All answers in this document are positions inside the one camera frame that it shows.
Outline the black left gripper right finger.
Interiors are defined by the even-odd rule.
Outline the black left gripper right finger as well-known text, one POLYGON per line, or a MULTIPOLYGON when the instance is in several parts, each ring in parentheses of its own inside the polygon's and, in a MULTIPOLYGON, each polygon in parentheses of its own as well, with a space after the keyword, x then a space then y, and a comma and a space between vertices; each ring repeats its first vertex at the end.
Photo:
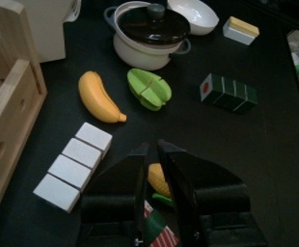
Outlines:
POLYGON ((269 247, 243 180, 175 144, 158 145, 183 247, 269 247))

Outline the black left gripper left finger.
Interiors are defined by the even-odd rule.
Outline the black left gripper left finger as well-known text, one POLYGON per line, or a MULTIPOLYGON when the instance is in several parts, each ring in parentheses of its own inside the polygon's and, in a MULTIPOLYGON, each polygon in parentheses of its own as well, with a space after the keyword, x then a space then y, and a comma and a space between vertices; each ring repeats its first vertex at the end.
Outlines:
POLYGON ((143 247, 148 151, 142 144, 92 179, 82 198, 78 247, 143 247))

